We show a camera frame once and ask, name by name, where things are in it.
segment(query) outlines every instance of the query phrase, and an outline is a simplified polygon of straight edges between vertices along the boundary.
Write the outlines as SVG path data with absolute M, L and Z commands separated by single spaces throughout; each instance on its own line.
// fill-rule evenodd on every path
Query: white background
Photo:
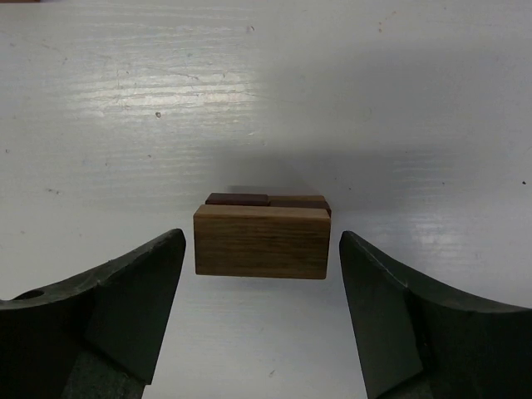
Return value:
M 529 0 L 0 5 L 0 296 L 180 227 L 146 398 L 364 398 L 343 230 L 532 306 L 531 21 Z M 328 198 L 328 278 L 195 276 L 195 209 L 265 188 Z

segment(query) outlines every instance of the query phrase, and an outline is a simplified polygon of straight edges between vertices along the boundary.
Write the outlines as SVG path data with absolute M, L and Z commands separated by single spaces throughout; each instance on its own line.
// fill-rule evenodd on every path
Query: stacked wooden blocks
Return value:
M 211 194 L 194 215 L 196 273 L 325 278 L 330 232 L 321 195 Z

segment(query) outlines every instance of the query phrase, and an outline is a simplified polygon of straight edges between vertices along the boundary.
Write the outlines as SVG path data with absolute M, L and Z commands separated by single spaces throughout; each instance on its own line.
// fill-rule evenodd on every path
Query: white painted surface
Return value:
M 342 230 L 532 306 L 531 18 L 527 0 L 0 5 L 2 297 L 181 227 L 146 398 L 364 398 Z M 328 279 L 195 276 L 192 214 L 235 187 L 326 195 Z

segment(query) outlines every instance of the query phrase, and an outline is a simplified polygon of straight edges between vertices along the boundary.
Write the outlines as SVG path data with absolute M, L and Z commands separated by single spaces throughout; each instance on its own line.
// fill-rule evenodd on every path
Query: metal jaw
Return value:
M 0 301 L 0 397 L 142 397 L 185 254 L 181 230 L 67 280 Z
M 440 283 L 351 232 L 340 255 L 369 399 L 532 397 L 532 310 Z

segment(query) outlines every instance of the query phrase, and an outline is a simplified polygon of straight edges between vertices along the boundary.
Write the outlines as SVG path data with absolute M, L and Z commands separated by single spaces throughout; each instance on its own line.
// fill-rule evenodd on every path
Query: wood grain texture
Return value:
M 325 278 L 324 209 L 202 205 L 194 215 L 197 274 Z

